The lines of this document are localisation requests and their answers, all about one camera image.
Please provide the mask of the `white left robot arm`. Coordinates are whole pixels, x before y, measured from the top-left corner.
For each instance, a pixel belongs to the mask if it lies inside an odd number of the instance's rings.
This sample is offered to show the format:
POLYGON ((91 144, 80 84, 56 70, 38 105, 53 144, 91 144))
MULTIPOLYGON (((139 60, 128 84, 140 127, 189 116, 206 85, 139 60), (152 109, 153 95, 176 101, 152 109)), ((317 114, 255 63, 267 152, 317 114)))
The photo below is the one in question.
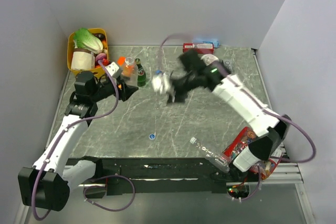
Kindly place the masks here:
POLYGON ((103 161, 93 156, 82 157, 72 168, 66 169, 72 150, 91 122, 98 119, 97 103, 110 96, 117 102, 128 100, 138 87, 129 86, 118 72, 106 73, 98 79, 90 71, 76 75, 75 90, 71 94, 61 126, 41 157, 32 167, 23 167, 18 174, 22 202, 33 211, 61 211, 70 192, 83 182, 106 180, 103 161))

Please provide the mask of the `light blue packet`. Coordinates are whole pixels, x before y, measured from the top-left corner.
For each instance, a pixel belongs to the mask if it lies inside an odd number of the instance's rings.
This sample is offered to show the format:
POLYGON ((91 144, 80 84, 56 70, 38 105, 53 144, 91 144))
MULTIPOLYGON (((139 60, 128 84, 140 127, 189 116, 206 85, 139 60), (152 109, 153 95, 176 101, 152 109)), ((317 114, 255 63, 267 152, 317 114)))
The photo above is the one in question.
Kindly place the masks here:
POLYGON ((195 38, 192 41, 193 43, 202 43, 202 44, 213 44, 214 48, 218 48, 220 43, 217 39, 202 39, 202 38, 195 38))

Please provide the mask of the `red snack bag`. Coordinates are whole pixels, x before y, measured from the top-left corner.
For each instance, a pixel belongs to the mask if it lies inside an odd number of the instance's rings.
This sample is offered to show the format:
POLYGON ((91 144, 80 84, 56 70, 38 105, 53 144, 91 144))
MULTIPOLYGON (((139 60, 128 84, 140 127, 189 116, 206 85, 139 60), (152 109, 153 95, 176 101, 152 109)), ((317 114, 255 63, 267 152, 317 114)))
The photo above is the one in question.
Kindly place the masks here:
MULTIPOLYGON (((234 158, 248 146, 248 144, 254 142, 255 140, 256 134, 254 131, 249 127, 244 127, 233 142, 225 150, 223 150, 223 154, 233 161, 234 158)), ((277 158, 281 158, 283 156, 280 146, 278 146, 270 156, 274 156, 276 158, 269 158, 267 161, 259 161, 248 171, 258 173, 257 166, 259 165, 261 179, 267 179, 280 163, 280 160, 277 158)))

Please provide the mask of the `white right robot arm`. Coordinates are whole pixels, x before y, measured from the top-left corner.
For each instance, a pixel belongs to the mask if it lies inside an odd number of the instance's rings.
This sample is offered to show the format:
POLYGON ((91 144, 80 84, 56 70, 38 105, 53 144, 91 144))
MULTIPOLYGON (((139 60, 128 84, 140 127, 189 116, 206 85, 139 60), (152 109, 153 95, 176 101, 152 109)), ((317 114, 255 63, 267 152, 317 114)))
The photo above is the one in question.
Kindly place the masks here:
POLYGON ((178 59, 186 75, 178 79, 169 78, 168 103, 184 102, 188 93, 196 88, 208 89, 233 108, 255 133, 256 140, 237 154, 230 165, 230 177, 238 182, 243 180, 253 165, 268 160, 283 142, 289 128, 289 117, 269 109, 218 60, 206 64, 194 49, 181 54, 178 59))

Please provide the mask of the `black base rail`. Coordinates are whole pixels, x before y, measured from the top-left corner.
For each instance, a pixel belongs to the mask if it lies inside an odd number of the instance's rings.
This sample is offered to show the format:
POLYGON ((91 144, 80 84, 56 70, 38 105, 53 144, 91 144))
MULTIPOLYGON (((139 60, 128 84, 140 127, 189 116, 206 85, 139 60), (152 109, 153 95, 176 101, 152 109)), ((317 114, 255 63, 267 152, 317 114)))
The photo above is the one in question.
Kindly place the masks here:
POLYGON ((204 158, 97 158, 97 180, 89 185, 102 185, 107 195, 136 193, 184 193, 210 191, 225 194, 228 184, 257 182, 254 172, 225 174, 204 158))

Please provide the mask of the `white paper wrapped package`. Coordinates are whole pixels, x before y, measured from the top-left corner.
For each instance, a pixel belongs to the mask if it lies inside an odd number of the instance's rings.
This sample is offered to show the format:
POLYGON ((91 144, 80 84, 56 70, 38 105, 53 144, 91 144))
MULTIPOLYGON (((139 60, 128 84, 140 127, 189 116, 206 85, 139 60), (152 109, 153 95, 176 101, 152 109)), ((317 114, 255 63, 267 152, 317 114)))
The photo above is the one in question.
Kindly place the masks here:
POLYGON ((95 54, 87 49, 75 48, 72 54, 71 70, 91 70, 95 67, 95 54))

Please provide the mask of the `orange razor box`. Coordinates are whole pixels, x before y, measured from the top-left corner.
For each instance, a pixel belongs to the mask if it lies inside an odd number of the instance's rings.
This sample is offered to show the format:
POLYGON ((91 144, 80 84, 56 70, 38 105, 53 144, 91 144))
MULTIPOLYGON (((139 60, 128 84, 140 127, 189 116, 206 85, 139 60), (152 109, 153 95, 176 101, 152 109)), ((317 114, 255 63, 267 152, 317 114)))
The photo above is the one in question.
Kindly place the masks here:
POLYGON ((134 59, 131 57, 120 57, 117 63, 122 68, 122 74, 126 77, 131 77, 136 67, 134 59))

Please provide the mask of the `green glass bottle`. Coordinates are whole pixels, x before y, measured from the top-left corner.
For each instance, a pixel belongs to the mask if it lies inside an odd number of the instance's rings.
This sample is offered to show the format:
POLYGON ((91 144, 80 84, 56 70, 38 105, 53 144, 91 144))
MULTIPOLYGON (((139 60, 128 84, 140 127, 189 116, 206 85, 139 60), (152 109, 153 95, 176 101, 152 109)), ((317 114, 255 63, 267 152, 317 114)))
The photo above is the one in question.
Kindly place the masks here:
POLYGON ((146 85, 146 72, 141 64, 140 58, 135 58, 134 61, 138 67, 138 87, 146 85))

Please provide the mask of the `blue white bottle cap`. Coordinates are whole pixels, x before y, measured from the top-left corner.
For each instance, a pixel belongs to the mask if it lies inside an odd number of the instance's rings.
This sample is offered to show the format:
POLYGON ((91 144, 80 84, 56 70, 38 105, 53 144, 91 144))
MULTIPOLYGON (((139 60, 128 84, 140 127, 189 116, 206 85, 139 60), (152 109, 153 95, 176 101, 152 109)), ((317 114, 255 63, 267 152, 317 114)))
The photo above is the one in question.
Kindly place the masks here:
POLYGON ((154 140, 155 138, 156 138, 155 134, 150 134, 150 135, 149 135, 149 139, 150 139, 150 140, 154 140))
POLYGON ((196 141, 197 141, 197 138, 195 138, 195 137, 192 137, 192 138, 190 139, 190 143, 191 143, 191 144, 195 144, 196 141))

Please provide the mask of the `yellow plastic basket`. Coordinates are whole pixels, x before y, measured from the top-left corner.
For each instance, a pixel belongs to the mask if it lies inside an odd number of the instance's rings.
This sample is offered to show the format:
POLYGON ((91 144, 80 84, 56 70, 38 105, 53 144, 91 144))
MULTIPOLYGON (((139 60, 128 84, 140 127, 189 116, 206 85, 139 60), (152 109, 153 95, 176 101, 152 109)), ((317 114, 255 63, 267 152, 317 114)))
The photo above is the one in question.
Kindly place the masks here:
POLYGON ((101 60, 107 64, 109 60, 108 40, 102 28, 80 28, 72 33, 68 39, 67 66, 77 75, 83 71, 90 71, 97 78, 104 74, 98 64, 101 60))

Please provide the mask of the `toilet paper roll blue wrapper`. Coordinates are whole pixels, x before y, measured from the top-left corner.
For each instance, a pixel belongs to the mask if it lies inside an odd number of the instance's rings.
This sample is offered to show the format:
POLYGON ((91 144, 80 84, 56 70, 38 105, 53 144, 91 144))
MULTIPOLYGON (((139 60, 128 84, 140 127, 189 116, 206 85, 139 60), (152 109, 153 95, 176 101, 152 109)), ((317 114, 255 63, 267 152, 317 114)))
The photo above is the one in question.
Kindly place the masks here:
POLYGON ((213 54, 205 54, 201 56, 201 60, 208 66, 214 61, 219 61, 219 59, 213 54))

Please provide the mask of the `red rectangular box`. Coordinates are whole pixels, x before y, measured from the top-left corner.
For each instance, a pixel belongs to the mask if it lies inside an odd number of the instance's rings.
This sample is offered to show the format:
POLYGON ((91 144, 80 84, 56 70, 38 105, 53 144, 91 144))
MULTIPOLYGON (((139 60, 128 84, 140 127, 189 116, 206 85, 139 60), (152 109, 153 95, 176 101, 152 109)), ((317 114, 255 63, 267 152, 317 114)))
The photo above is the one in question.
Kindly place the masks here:
POLYGON ((184 43, 183 52, 195 50, 198 54, 213 54, 214 45, 212 43, 184 43))

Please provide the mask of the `red onion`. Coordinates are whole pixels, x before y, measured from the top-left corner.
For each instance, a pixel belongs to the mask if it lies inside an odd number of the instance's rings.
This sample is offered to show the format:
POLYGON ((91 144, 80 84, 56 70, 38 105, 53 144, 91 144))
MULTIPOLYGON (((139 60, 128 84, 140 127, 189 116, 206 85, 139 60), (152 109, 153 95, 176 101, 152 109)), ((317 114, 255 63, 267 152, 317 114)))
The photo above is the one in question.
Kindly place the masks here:
POLYGON ((107 54, 102 52, 100 54, 97 54, 95 57, 95 61, 98 62, 99 60, 107 59, 107 54))

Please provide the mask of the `silver toothpaste box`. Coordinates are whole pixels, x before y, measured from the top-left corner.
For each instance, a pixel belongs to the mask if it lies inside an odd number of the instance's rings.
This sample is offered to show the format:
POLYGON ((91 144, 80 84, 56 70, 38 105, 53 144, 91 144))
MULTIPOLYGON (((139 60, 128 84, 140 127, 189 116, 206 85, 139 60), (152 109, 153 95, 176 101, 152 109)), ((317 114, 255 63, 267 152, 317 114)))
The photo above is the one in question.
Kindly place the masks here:
POLYGON ((230 60, 223 60, 223 64, 231 73, 233 72, 233 65, 230 60))

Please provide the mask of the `toy napa cabbage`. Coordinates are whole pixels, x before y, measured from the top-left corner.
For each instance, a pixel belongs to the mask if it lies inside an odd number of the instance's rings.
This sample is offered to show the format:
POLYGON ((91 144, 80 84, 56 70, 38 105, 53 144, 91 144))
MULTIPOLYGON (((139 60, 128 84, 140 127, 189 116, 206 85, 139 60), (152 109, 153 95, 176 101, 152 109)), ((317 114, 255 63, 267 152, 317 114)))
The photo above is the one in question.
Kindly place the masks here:
POLYGON ((99 54, 103 51, 101 40, 95 37, 88 29, 80 28, 74 32, 73 41, 76 48, 89 50, 94 54, 99 54))

